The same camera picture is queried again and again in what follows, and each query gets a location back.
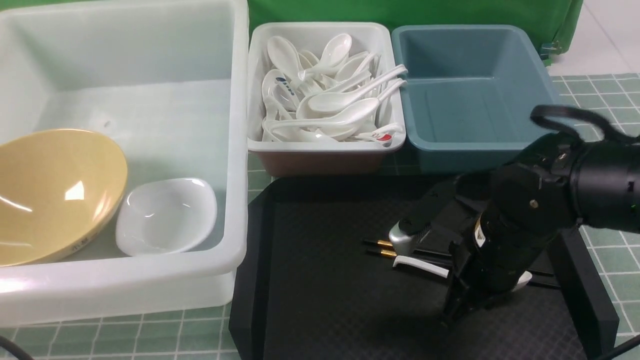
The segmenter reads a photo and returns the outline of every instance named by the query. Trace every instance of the logo on spoon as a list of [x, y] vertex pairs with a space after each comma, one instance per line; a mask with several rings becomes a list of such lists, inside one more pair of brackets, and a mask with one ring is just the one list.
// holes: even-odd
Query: logo on spoon
[[296, 96], [296, 93], [293, 92], [293, 90], [291, 89], [291, 87], [289, 86], [289, 82], [285, 79], [285, 78], [280, 78], [277, 77], [276, 78], [277, 81], [281, 82], [284, 87], [287, 88], [287, 90], [289, 91], [289, 93], [291, 94], [291, 96]]

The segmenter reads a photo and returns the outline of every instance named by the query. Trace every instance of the black serving tray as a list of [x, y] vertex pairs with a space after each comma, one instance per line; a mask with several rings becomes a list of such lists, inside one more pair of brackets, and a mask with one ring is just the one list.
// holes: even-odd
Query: black serving tray
[[287, 178], [253, 200], [229, 320], [242, 360], [591, 359], [613, 348], [619, 319], [576, 229], [537, 262], [562, 290], [527, 286], [448, 331], [443, 281], [365, 254], [363, 237], [386, 238], [442, 179]]

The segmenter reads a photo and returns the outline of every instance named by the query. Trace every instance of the teal plastic bin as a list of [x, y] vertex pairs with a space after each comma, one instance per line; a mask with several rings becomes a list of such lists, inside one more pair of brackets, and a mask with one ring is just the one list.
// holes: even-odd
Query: teal plastic bin
[[559, 104], [527, 35], [513, 26], [403, 26], [392, 33], [407, 137], [423, 173], [493, 168], [548, 131], [531, 122]]

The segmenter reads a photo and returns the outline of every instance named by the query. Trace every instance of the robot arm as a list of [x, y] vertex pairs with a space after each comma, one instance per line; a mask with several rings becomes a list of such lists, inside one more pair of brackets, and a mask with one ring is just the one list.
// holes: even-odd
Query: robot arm
[[[587, 143], [574, 128], [549, 117], [590, 123], [604, 139]], [[597, 113], [566, 106], [537, 106], [531, 119], [558, 133], [542, 136], [490, 173], [484, 208], [456, 198], [479, 215], [459, 226], [449, 247], [453, 266], [445, 323], [509, 293], [562, 229], [587, 224], [640, 233], [638, 139], [615, 130]], [[464, 180], [461, 176], [456, 182]], [[453, 197], [454, 182], [440, 183], [394, 226], [389, 238], [399, 255], [410, 255], [426, 233], [438, 230], [433, 219]]]

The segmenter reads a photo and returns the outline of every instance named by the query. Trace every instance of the yellow bowl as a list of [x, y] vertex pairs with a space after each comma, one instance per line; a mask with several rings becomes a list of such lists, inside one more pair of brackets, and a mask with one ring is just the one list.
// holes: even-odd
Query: yellow bowl
[[109, 222], [127, 184], [110, 138], [55, 129], [0, 146], [0, 266], [56, 261]]

